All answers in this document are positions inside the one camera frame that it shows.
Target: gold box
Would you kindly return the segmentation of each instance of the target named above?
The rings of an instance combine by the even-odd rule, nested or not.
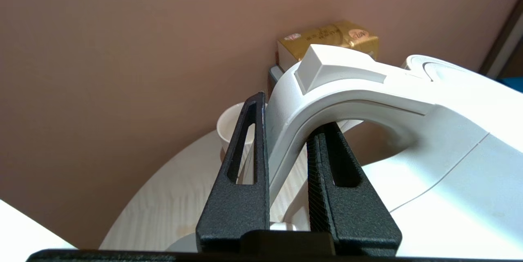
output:
[[[278,40],[278,65],[286,71],[303,59],[311,44],[326,44],[358,50],[378,56],[379,38],[367,29],[346,20],[294,33]]]

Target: curved white arm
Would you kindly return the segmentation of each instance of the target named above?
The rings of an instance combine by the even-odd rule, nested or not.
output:
[[[306,137],[322,124],[345,119],[384,125],[403,150],[387,159],[387,165],[372,164],[387,172],[387,180],[379,183],[369,177],[387,208],[393,210],[426,191],[485,135],[466,118],[435,105],[432,100],[437,90],[422,69],[383,65],[350,49],[310,46],[303,61],[278,81],[266,109],[271,204]],[[443,121],[454,122],[467,133],[452,142],[444,135],[434,137],[434,133],[444,132]],[[458,149],[445,156],[434,155],[448,144]],[[391,187],[399,176],[405,184]]]

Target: light wood tabletop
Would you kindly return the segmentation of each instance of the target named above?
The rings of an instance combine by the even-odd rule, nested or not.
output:
[[[164,251],[193,233],[220,169],[221,150],[215,130],[165,163],[120,213],[100,249]],[[271,221],[282,221],[306,178],[302,152],[271,208]]]

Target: white ceramic mug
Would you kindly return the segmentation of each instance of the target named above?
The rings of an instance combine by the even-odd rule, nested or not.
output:
[[[232,138],[232,134],[234,133],[234,128],[236,127],[236,123],[239,118],[239,113],[241,112],[241,108],[243,108],[243,103],[235,104],[234,106],[228,108],[224,111],[218,118],[218,121],[216,123],[216,131],[220,137],[220,141],[222,143],[222,147],[224,148],[224,152],[227,152],[228,146],[230,145],[230,139]],[[254,124],[249,126],[249,129],[247,130],[247,137],[245,138],[245,144],[243,146],[243,154],[241,155],[241,164],[240,164],[240,178],[243,179],[242,176],[247,171],[244,169],[244,164],[246,162],[247,156],[249,154],[250,147],[252,146],[254,141]],[[249,181],[242,181],[243,184],[249,184]]]

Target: white cup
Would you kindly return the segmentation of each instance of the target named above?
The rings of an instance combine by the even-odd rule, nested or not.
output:
[[[216,123],[216,131],[220,137],[222,147],[224,152],[227,152],[228,146],[230,145],[230,139],[234,133],[234,128],[239,118],[239,113],[243,108],[243,103],[235,104],[234,106],[228,108],[224,111],[218,118]],[[239,167],[239,183],[241,184],[252,184],[252,177],[246,177],[246,175],[251,175],[251,164],[245,165],[247,157],[249,156],[250,147],[253,145],[254,141],[254,124],[249,126],[247,130],[247,137],[245,137],[245,144],[243,145],[243,152],[241,154],[241,163]]]
[[[220,136],[222,142],[222,147],[224,152],[227,152],[228,146],[230,144],[230,139],[234,133],[234,128],[239,118],[239,113],[243,108],[243,103],[235,104],[234,106],[228,108],[220,115],[218,122],[216,123],[216,131]],[[247,131],[247,137],[245,138],[245,146],[250,147],[254,141],[254,125],[249,126]]]

